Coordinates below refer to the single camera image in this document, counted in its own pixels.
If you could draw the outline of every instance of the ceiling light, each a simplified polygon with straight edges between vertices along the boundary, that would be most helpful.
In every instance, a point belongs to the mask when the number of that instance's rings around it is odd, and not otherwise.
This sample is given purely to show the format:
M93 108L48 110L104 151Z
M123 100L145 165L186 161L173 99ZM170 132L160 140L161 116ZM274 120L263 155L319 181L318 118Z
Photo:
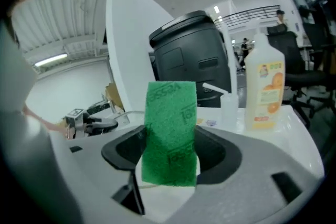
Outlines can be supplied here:
M214 9L215 9L215 12L216 12L216 13L219 13L219 8L218 8L218 6L214 6Z
M40 67L42 65L45 65L46 63L53 62L53 61L56 61L56 60L59 60L59 59L62 59L62 58L66 58L67 56L68 56L67 54L61 54L61 55L53 56L53 57L50 57L50 58L45 59L43 61L37 62L35 64L35 66Z

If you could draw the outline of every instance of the white partition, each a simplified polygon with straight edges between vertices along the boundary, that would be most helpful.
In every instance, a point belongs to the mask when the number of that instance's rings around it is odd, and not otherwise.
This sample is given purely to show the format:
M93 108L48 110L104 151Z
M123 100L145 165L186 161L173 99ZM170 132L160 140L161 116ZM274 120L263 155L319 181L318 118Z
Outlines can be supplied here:
M136 14L137 0L107 0L110 65L126 111L144 111L148 82L155 81L146 46L148 38Z
M148 51L153 51L153 48L149 45L149 35L161 26L172 21L174 17L154 0L137 0L137 3L141 27L148 42L145 46Z

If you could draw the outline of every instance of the orange label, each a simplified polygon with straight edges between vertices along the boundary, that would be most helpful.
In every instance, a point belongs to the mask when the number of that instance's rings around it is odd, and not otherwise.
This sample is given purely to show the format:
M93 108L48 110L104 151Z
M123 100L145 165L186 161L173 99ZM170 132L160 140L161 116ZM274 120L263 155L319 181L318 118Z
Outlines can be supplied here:
M275 125L280 110L285 83L283 62L258 66L258 97L253 128L270 128Z

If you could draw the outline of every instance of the trash bin lid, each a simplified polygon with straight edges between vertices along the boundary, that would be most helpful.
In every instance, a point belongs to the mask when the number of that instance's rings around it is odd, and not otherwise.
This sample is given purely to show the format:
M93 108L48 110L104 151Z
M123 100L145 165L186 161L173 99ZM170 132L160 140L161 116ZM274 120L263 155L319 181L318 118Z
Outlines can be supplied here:
M194 20L210 20L212 19L207 15L207 13L204 10L198 10L196 12L190 12L183 16L180 16L177 19L174 19L170 21L169 23L165 24L164 26L160 27L159 29L155 30L152 34L149 35L149 41L154 39L156 36L163 34L165 31L168 33L169 29L171 30L172 27L177 26L178 24L184 25L185 23L188 23L191 19Z

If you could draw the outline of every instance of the black trash bin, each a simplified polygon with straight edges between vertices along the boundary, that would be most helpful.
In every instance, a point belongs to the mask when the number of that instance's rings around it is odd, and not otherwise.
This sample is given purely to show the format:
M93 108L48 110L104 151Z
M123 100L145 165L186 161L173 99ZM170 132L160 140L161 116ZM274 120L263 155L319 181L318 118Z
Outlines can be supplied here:
M221 93L204 89L207 82L231 92L223 37L202 10L188 13L149 36L160 81L195 81L198 106L220 107Z

